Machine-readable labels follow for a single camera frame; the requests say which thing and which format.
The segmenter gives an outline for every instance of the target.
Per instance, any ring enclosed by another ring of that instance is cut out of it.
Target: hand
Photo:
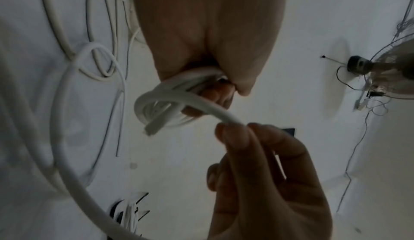
[[[201,96],[228,108],[247,96],[273,48],[285,0],[134,0],[161,80],[199,66],[219,66],[229,82]],[[200,115],[198,111],[187,113]]]
[[[260,124],[218,124],[216,137],[227,154],[207,172],[207,185],[216,191],[209,239],[330,239],[329,206],[301,142]]]

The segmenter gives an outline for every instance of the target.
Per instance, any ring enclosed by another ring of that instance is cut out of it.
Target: human hand
[[[200,95],[230,107],[247,96],[273,48],[285,0],[134,0],[160,80],[199,66],[218,66],[229,81]],[[198,116],[195,109],[186,111]]]
[[[218,124],[216,137],[227,154],[207,172],[216,192],[209,239],[330,239],[329,206],[301,142],[260,124]]]

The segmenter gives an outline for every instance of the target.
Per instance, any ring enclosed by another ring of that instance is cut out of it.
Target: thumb
[[[222,139],[236,181],[240,208],[255,209],[274,202],[277,189],[255,134],[247,126],[229,124],[223,128]]]

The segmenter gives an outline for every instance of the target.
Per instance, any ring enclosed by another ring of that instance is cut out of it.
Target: electric fan
[[[364,75],[365,88],[377,96],[414,100],[414,34],[393,41],[371,60],[352,56],[347,69]]]

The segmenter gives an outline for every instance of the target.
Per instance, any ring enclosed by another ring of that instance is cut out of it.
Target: floor
[[[297,128],[336,211],[347,180],[347,160],[363,131],[366,112],[354,112],[360,96],[335,78],[349,56],[370,58],[388,44],[409,0],[288,0],[282,30],[265,70],[248,98],[236,97],[231,112],[246,122]],[[137,45],[129,81],[130,104],[158,82],[151,54]],[[340,74],[353,86],[361,82]],[[129,113],[131,189],[150,194],[140,221],[151,239],[203,239],[208,232],[214,194],[206,188],[207,168],[219,162],[223,147],[213,136],[217,123],[204,117],[193,125],[143,135]]]

